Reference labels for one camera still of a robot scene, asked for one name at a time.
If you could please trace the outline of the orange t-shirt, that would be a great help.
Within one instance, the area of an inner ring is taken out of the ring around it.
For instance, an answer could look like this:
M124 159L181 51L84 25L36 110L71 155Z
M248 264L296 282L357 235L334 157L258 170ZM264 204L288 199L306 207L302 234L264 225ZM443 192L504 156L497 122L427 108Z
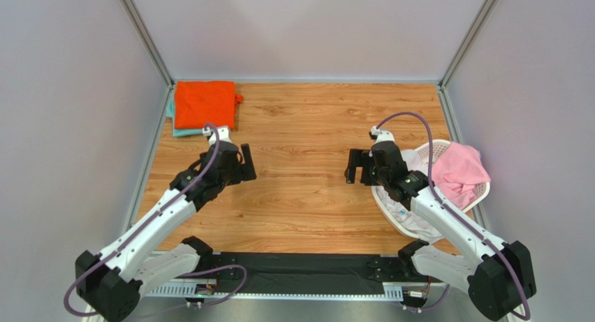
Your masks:
M235 128L236 107L244 100L231 81L181 81L174 93L175 127L201 129L208 122Z

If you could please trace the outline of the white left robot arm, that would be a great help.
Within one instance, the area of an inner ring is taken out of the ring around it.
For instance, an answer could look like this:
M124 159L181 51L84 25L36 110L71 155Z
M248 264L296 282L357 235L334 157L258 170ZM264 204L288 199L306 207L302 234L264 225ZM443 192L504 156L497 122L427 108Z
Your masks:
M139 301L172 279L202 277L224 267L205 268L213 250L191 236L171 251L151 254L178 226L213 201L227 186L256 179L248 144L212 140L207 152L179 172L146 215L113 243L93 254L81 253L75 261L75 281L64 296L64 306L77 312L69 299L76 293L91 308L80 316L106 321L128 318Z

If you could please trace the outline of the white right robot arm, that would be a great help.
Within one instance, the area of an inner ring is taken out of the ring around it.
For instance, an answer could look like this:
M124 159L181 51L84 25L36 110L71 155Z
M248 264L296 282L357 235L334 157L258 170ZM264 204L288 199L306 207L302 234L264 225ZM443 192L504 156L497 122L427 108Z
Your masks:
M404 266L467 292L475 308L487 319L498 321L528 309L536 292L529 249L520 241L507 243L457 209L419 170L409 170L391 140L371 149L350 149L345 170L347 183L379 186L391 200L427 221L455 246L459 255L446 254L431 242L417 240L399 250Z

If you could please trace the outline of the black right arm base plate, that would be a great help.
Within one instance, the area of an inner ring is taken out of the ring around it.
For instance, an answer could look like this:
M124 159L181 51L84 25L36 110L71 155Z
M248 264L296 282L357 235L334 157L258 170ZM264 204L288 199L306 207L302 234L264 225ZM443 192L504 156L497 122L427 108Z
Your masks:
M373 256L366 266L372 270L369 278L377 282L441 283L437 278L416 273L396 256Z

